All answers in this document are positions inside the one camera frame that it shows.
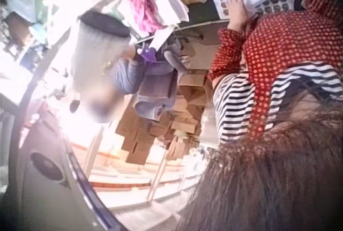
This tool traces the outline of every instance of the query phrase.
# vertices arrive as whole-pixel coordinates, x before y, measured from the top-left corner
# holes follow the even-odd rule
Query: black and white striped top
[[[322,62],[304,62],[287,68],[272,85],[265,131],[275,125],[278,113],[290,101],[288,98],[304,89],[310,90],[323,102],[343,97],[341,76],[332,66]],[[225,76],[217,84],[213,102],[220,143],[237,140],[248,131],[254,91],[254,84],[249,82],[246,69],[239,74]]]

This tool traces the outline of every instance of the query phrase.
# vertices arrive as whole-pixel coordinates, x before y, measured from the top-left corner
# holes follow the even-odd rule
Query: purple object
[[[141,52],[141,56],[145,61],[148,62],[157,62],[156,59],[156,49],[155,48],[143,48]]]

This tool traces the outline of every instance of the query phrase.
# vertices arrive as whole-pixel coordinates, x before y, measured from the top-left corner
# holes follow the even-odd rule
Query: pink fabric
[[[153,33],[158,29],[163,29],[155,17],[157,12],[156,4],[153,0],[129,0],[133,18],[142,31]]]

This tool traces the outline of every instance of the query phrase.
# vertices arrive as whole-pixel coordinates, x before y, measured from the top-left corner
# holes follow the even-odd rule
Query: woman
[[[321,100],[341,94],[343,12],[336,0],[305,2],[304,12],[258,19],[244,37],[249,18],[243,0],[229,0],[230,24],[219,33],[222,44],[209,74],[221,143],[273,128],[284,99],[305,86],[316,86]],[[242,52],[248,67],[239,72]]]
[[[244,37],[243,0],[229,0],[210,69],[221,145],[177,230],[343,230],[343,14],[305,2]]]

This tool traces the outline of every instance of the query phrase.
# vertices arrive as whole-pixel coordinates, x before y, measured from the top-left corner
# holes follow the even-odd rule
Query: red sleeve
[[[223,28],[219,30],[221,45],[215,54],[208,78],[213,81],[224,74],[238,73],[245,38],[238,32]]]
[[[343,8],[338,0],[305,0],[308,10],[325,16],[343,27]]]

